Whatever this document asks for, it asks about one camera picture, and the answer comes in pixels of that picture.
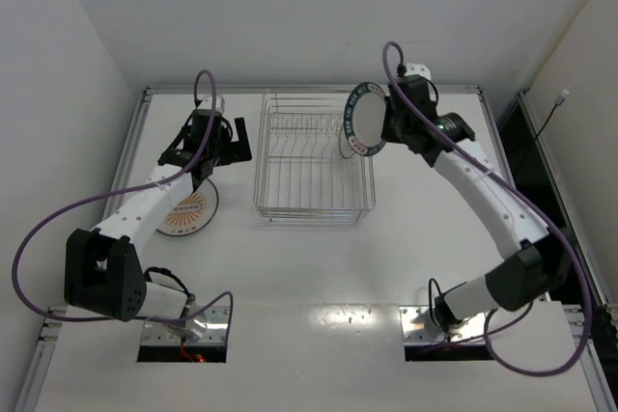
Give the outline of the dark green rimmed plate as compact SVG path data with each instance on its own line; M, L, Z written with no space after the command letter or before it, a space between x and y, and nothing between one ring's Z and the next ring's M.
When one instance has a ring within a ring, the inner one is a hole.
M371 157L385 146L382 127L386 93L377 83L365 81L350 93L343 111L341 145L359 156Z

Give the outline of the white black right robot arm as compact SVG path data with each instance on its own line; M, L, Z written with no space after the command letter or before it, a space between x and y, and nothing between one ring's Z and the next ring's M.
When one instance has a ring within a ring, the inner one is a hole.
M513 312L560 287L570 272L574 237L550 231L517 198L489 162L469 124L458 114L439 115L434 86L420 75L389 86L382 135L423 157L463 197L490 234L503 262L485 275L438 295L430 311L448 332L465 319L497 309Z

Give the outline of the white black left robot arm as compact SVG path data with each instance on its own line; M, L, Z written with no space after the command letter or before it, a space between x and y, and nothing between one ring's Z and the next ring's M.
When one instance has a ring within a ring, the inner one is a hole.
M140 263L151 236L173 209L209 179L214 168L251 160L243 118L196 109L148 177L147 187L66 245L64 299L119 321L144 319L185 326L198 315L193 294L153 282Z

